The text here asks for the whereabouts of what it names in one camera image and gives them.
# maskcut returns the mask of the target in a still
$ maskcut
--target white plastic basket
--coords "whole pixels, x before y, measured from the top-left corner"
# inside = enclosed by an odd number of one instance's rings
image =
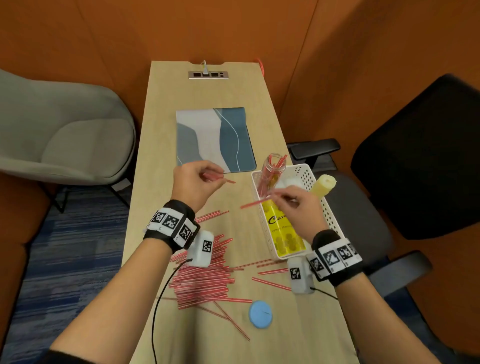
[[[252,192],[255,200],[260,199],[257,192],[257,185],[260,180],[261,174],[262,174],[261,170],[256,170],[252,172]],[[282,175],[280,176],[280,179],[277,182],[277,186],[279,184],[286,184],[286,183],[294,184],[298,187],[302,187],[305,190],[309,191],[310,189],[312,189],[312,186],[315,182],[316,182],[315,176],[313,175],[312,170],[310,169],[308,164],[295,164],[293,166],[287,166],[285,168]],[[343,232],[340,229],[340,226],[338,225],[335,219],[335,216],[332,210],[330,209],[330,206],[328,205],[325,197],[322,198],[320,202],[322,203],[325,220],[328,222],[329,227],[333,231],[335,231],[341,238],[344,238],[345,236],[343,235]],[[305,247],[307,248],[306,250],[299,253],[293,253],[293,254],[288,254],[288,255],[279,257],[276,252],[275,245],[273,243],[272,235],[268,228],[268,222],[265,217],[262,204],[257,205],[257,212],[258,212],[258,217],[262,222],[262,230],[264,232],[265,241],[267,243],[268,250],[270,251],[270,254],[273,260],[285,260],[292,256],[305,255],[312,251],[310,244],[306,243],[305,244]]]

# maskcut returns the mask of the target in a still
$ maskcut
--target patterned carpet floor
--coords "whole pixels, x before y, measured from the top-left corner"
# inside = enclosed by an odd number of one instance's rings
[[[131,187],[120,194],[129,201]],[[32,242],[0,364],[32,363],[102,290],[120,268],[127,218],[127,207],[101,186],[73,187],[63,214],[50,209]]]

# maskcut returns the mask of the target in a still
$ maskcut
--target blue lid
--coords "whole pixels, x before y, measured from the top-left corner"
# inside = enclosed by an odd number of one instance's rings
[[[256,328],[267,328],[272,323],[272,309],[267,302],[255,301],[248,310],[248,317]]]

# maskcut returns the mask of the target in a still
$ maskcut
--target person's left hand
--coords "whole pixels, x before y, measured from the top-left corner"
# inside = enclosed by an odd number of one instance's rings
[[[203,177],[203,173],[218,175],[216,181]],[[192,208],[195,214],[205,205],[208,198],[227,181],[223,169],[208,160],[185,163],[173,170],[172,200],[179,200]]]

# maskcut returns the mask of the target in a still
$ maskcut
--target forearm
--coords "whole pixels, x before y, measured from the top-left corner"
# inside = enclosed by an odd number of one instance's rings
[[[128,363],[171,255],[167,244],[145,239],[50,348],[94,363]]]
[[[439,364],[363,273],[341,283],[336,293],[366,363]]]

